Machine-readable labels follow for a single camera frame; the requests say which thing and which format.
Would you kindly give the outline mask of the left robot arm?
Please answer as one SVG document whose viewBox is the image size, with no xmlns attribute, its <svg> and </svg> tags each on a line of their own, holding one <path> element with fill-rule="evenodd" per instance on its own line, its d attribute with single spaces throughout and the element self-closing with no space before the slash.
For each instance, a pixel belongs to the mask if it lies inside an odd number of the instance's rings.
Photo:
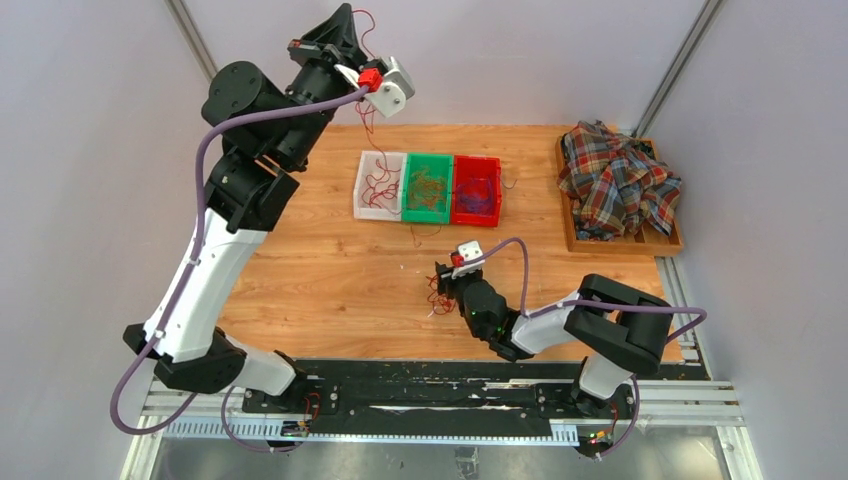
<svg viewBox="0 0 848 480">
<path fill-rule="evenodd" d="M 199 214 L 193 239 L 161 305 L 123 334 L 138 357 L 155 361 L 156 376 L 172 389 L 261 391 L 283 413 L 298 411 L 306 400 L 293 361 L 236 341 L 219 328 L 218 318 L 247 261 L 298 189 L 296 174 L 307 168 L 336 110 L 362 97 L 342 69 L 360 71 L 367 61 L 346 3 L 292 40 L 288 50 L 300 69 L 286 88 L 248 61 L 226 65 L 214 76 L 201 109 L 211 129 L 196 157 L 203 160 L 215 139 L 222 142 L 222 155 L 211 169 L 195 169 Z"/>
</svg>

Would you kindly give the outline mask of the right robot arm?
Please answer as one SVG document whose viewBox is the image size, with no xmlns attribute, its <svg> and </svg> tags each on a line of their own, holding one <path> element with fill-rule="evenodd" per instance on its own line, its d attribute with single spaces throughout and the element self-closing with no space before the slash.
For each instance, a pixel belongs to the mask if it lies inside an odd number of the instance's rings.
<svg viewBox="0 0 848 480">
<path fill-rule="evenodd" d="M 589 274 L 560 301 L 522 313 L 508 306 L 481 269 L 454 271 L 436 264 L 438 293 L 456 302 L 471 335 L 499 357 L 516 362 L 572 342 L 590 348 L 571 390 L 572 404 L 584 416 L 601 414 L 633 375 L 659 369 L 673 313 L 658 297 Z"/>
</svg>

